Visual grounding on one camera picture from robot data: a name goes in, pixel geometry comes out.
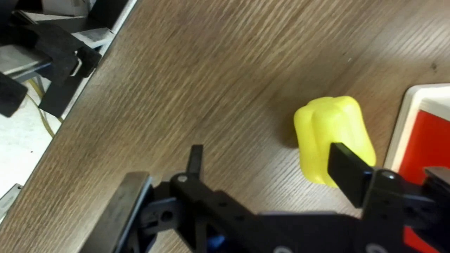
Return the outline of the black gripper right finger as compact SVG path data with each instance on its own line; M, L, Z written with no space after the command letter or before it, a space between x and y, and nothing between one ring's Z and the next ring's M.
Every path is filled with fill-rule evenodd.
M344 143L331 143L327 172L354 207L361 207L372 177L372 167Z

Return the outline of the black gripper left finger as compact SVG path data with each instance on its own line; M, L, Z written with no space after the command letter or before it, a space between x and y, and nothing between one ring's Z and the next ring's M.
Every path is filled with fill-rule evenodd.
M187 163L187 174L192 178L201 178L201 167L202 167L202 144L192 144Z

